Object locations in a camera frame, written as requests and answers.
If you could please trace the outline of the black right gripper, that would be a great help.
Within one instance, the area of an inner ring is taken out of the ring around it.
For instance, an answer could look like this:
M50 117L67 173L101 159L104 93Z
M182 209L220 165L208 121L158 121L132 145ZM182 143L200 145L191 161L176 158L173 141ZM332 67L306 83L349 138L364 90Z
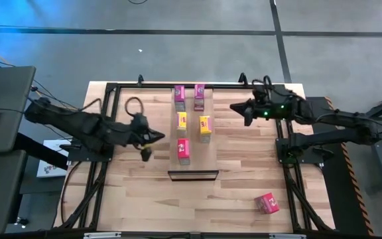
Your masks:
M255 100L248 99L246 102L231 104L230 108L238 109L234 111L244 116L244 126L250 126L253 120L257 118L268 118L268 110L262 105L258 105Z

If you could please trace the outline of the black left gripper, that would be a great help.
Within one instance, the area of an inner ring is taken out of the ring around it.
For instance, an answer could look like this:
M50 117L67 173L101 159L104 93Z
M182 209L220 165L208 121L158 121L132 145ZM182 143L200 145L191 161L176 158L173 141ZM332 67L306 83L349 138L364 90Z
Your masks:
M160 137L164 137L164 133L154 129L149 129L147 118L142 113L136 113L133 115L130 126L133 132L133 146L135 149L140 151L142 161L147 162L152 153L151 148L147 144L157 142Z

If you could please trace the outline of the yellow cereal box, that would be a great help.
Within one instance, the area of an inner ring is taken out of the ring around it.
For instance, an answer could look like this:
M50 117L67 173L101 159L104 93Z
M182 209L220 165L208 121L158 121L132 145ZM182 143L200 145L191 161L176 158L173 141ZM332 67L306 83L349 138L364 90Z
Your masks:
M199 117L200 141L209 143L212 135L212 119L210 116Z
M184 138L187 135L187 113L176 113L176 135L177 138Z

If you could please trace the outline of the red cereal box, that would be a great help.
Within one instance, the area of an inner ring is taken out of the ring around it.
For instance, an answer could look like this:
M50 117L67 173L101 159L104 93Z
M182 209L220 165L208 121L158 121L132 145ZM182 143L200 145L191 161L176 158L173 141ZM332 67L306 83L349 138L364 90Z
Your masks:
M261 195L254 199L255 204L262 214L273 214L280 210L278 202L272 193Z
M190 164L190 144L189 139L180 138L177 140L177 157L180 165Z

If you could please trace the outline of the purple cereal box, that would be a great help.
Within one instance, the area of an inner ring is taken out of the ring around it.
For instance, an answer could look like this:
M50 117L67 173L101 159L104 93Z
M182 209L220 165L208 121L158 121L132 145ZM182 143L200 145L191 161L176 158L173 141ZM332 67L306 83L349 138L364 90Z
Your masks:
M174 106L177 112L185 112L185 87L176 85L174 87Z
M194 110L204 111L204 100L205 100L205 85L196 84L194 86Z

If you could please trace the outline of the white printed box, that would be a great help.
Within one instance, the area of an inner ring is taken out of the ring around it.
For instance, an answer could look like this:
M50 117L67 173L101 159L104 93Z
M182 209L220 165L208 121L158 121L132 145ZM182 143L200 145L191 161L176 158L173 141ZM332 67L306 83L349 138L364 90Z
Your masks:
M53 139L53 140L44 140L43 145L49 149L57 151L64 156L68 156L68 152L63 150L61 145L69 145L70 139ZM65 177L66 170L58 168L54 165L50 165L47 162L40 160L38 164L38 169L36 172L37 178L49 178L49 177Z

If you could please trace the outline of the black mat with orange stripes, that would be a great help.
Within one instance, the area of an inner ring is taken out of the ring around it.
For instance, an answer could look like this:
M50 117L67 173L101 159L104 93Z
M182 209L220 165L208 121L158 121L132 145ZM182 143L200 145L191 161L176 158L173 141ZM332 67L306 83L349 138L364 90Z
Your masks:
M322 174L336 230L345 234L374 235L363 196L345 143L309 149L307 159L324 161Z

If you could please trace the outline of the wooden shelf with black frame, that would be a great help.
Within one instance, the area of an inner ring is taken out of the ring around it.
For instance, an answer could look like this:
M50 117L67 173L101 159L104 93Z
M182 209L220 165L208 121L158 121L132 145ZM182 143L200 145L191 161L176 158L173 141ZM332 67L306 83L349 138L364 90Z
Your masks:
M190 164L180 165L177 157L176 110L171 103L170 114L170 167L168 176L171 181L214 181L220 170L217 166L216 131L214 127L214 93L205 89L204 111L194 110L194 89L185 90L185 109L187 113L187 135L190 144ZM199 117L210 116L212 135L209 143L200 141Z

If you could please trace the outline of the black metal table frame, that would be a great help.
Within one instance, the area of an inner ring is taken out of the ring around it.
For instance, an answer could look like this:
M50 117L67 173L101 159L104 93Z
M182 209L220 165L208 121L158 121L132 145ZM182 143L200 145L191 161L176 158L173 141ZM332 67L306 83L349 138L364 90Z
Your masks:
M214 181L171 181L170 114L174 84L145 82L141 86L118 83L108 94L105 82L91 82L85 98L89 112L99 112L96 98L107 98L105 114L129 123L143 110L152 129L165 137L152 145L147 162L134 147L116 147L103 173L103 192L92 197L86 219L99 231L121 232L272 232L313 228L308 211L286 187L291 176L321 221L334 226L321 170L312 164L286 166L277 157L276 141L295 132L311 134L309 125L256 119L244 126L230 105L252 97L251 88L237 83L209 83L214 93L217 166ZM280 210L262 214L254 199L272 193Z

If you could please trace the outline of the silver metal bracket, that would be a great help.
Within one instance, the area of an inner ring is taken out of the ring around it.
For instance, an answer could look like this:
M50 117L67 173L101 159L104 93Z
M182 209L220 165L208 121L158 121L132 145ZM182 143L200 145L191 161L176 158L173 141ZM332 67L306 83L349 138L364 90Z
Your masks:
M269 234L269 239L307 239L304 234L283 234L275 233Z
M90 232L85 233L83 239L121 239L120 232Z

